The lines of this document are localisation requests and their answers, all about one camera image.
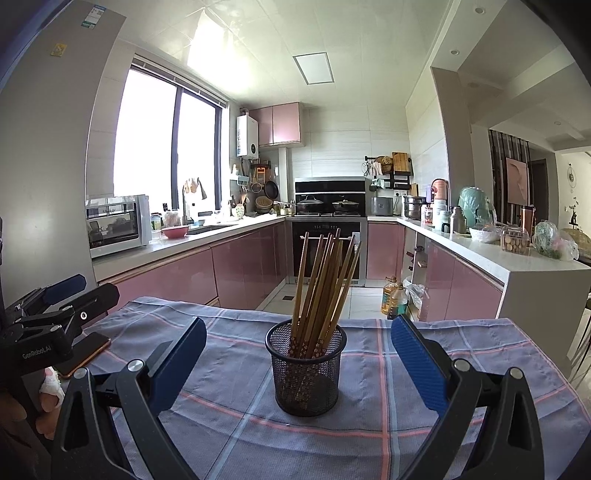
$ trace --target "white bowl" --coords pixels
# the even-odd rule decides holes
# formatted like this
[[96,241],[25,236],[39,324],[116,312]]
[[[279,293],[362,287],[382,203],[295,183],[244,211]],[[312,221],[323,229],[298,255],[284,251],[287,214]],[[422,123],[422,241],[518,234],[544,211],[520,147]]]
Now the white bowl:
[[493,242],[496,242],[500,238],[498,231],[487,232],[485,230],[476,230],[475,228],[470,228],[469,230],[472,239],[476,242],[491,244]]

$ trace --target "white microwave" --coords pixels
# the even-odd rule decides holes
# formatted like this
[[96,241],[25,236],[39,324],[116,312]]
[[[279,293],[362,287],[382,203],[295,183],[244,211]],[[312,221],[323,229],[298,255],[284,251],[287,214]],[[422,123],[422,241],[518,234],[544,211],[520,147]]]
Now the white microwave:
[[91,258],[148,245],[152,240],[148,196],[87,200],[86,230]]

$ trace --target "screw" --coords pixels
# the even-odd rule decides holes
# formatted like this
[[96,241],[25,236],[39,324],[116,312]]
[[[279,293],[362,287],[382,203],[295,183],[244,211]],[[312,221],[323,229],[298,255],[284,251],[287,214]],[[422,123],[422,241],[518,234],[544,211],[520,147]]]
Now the screw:
[[144,363],[141,360],[132,360],[127,364],[127,370],[130,372],[137,372],[138,370],[142,370]]
[[516,380],[521,380],[523,378],[523,372],[517,367],[511,368],[511,370],[509,370],[509,374]]
[[76,370],[74,372],[74,378],[77,380],[84,378],[86,376],[86,372],[87,372],[86,368],[84,368],[84,367],[79,368],[78,370]]
[[453,363],[453,366],[456,367],[460,372],[467,372],[470,370],[470,363],[464,360],[463,358],[459,358]]

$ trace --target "water heater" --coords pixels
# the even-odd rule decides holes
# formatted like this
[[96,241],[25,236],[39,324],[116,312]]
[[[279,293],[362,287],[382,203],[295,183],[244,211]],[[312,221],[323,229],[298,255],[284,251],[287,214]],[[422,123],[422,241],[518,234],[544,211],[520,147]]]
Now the water heater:
[[258,158],[258,122],[249,115],[236,119],[236,156]]

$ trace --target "black mesh pen holder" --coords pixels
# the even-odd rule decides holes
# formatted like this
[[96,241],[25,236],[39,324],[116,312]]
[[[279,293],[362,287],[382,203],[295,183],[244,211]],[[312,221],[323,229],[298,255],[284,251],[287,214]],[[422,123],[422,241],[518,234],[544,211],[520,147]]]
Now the black mesh pen holder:
[[267,333],[271,354],[275,399],[282,410],[298,417],[315,417],[329,411],[339,398],[340,354],[347,335],[337,325],[324,355],[291,358],[291,320],[278,323]]

